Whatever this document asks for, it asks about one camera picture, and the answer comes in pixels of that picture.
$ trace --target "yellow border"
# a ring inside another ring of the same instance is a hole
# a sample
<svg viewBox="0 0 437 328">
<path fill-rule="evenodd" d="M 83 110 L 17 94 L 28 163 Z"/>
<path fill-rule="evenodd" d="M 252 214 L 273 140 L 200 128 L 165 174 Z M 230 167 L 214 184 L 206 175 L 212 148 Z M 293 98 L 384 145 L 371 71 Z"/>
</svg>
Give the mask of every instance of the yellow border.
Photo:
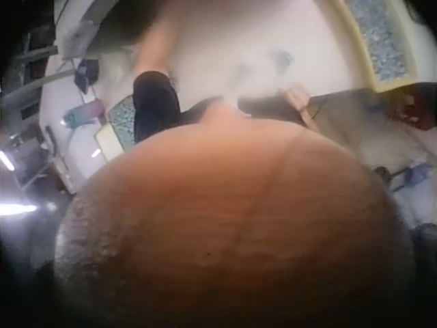
<svg viewBox="0 0 437 328">
<path fill-rule="evenodd" d="M 104 149 L 102 149 L 102 145 L 101 145 L 101 143 L 100 143 L 99 140 L 98 140 L 98 136 L 99 136 L 99 134 L 101 134 L 101 132 L 102 132 L 104 129 L 106 129 L 106 128 L 108 128 L 108 127 L 110 127 L 111 130 L 113 131 L 113 133 L 114 133 L 114 135 L 115 135 L 115 138 L 117 139 L 117 141 L 118 141 L 118 143 L 119 143 L 120 148 L 123 150 L 122 153 L 125 153 L 125 150 L 123 149 L 122 143 L 120 142 L 117 133 L 115 133 L 112 124 L 111 124 L 110 122 L 107 122 L 107 123 L 106 123 L 104 126 L 102 126 L 102 127 L 97 131 L 97 133 L 94 135 L 94 140 L 96 140 L 96 143 L 98 144 L 99 148 L 102 150 L 103 157 L 104 157 L 104 159 L 106 160 L 107 163 L 111 162 L 113 159 L 109 159 L 109 158 L 108 158 L 108 154 L 105 152 Z"/>
<path fill-rule="evenodd" d="M 406 66 L 408 72 L 412 76 L 405 79 L 394 80 L 393 82 L 388 82 L 388 83 L 382 83 L 377 79 L 375 75 L 375 70 L 373 69 L 373 62 L 371 60 L 369 50 L 367 49 L 367 45 L 364 40 L 364 37 L 361 34 L 361 30 L 358 26 L 357 21 L 355 20 L 354 16 L 350 12 L 349 7 L 346 5 L 345 0 L 333 0 L 333 1 L 335 6 L 340 12 L 340 16 L 343 18 L 344 23 L 347 25 L 351 33 L 355 45 L 360 50 L 359 52 L 361 55 L 361 59 L 365 66 L 366 80 L 371 89 L 373 89 L 377 93 L 383 93 L 393 89 L 397 89 L 399 87 L 403 87 L 405 85 L 411 85 L 417 82 L 417 70 L 414 64 L 414 60 L 412 58 L 412 51 L 410 48 L 410 44 L 399 22 L 400 18 L 398 17 L 393 6 L 391 5 L 390 0 L 384 0 L 384 2 L 386 3 L 387 8 L 390 11 L 391 18 L 394 20 L 394 23 L 396 25 L 395 26 L 396 32 L 399 33 L 399 36 L 401 38 L 401 42 L 406 58 Z"/>
</svg>

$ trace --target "hand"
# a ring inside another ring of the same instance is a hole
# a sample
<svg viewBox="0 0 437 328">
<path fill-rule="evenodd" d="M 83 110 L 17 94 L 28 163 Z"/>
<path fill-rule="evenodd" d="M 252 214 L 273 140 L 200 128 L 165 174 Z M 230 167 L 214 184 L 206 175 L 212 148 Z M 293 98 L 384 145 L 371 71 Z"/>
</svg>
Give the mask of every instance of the hand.
<svg viewBox="0 0 437 328">
<path fill-rule="evenodd" d="M 299 113 L 302 113 L 309 104 L 311 96 L 301 86 L 295 85 L 283 93 L 285 99 L 291 104 Z"/>
</svg>

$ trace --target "skin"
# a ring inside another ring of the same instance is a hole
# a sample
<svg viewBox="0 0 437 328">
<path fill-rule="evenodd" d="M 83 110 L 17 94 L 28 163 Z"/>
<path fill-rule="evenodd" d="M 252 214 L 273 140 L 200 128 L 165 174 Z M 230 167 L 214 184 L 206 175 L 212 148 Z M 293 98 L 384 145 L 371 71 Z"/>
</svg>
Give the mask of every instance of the skin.
<svg viewBox="0 0 437 328">
<path fill-rule="evenodd" d="M 405 306 L 411 264 L 390 199 L 350 153 L 238 118 L 156 135 L 94 176 L 55 272 L 73 306 L 125 327 L 341 327 Z"/>
</svg>

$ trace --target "gray floor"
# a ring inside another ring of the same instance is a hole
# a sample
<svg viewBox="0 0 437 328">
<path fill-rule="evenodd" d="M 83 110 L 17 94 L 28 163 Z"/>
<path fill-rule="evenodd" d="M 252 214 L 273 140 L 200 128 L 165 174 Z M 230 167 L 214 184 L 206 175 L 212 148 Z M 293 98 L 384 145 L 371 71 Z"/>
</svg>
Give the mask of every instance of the gray floor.
<svg viewBox="0 0 437 328">
<path fill-rule="evenodd" d="M 353 151 L 372 169 L 385 166 L 393 173 L 428 163 L 426 180 L 393 195 L 411 227 L 437 223 L 437 156 L 418 141 L 412 129 L 386 119 L 384 103 L 377 96 L 361 90 L 320 97 L 310 106 L 310 114 L 323 134 Z M 420 134 L 431 138 L 434 130 Z"/>
</svg>

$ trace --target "ceiling light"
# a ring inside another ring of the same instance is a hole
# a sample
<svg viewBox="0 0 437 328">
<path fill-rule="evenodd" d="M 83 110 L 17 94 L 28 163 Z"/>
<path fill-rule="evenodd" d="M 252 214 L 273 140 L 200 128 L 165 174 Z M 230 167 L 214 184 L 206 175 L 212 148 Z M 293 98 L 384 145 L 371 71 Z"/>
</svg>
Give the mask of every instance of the ceiling light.
<svg viewBox="0 0 437 328">
<path fill-rule="evenodd" d="M 0 217 L 30 213 L 36 210 L 37 207 L 34 205 L 0 204 Z"/>
<path fill-rule="evenodd" d="M 3 162 L 3 164 L 7 167 L 10 171 L 15 171 L 15 167 L 9 160 L 9 158 L 5 155 L 4 152 L 0 152 L 0 160 Z"/>
<path fill-rule="evenodd" d="M 96 158 L 102 151 L 100 149 L 97 149 L 92 155 L 91 157 L 94 159 Z"/>
</svg>

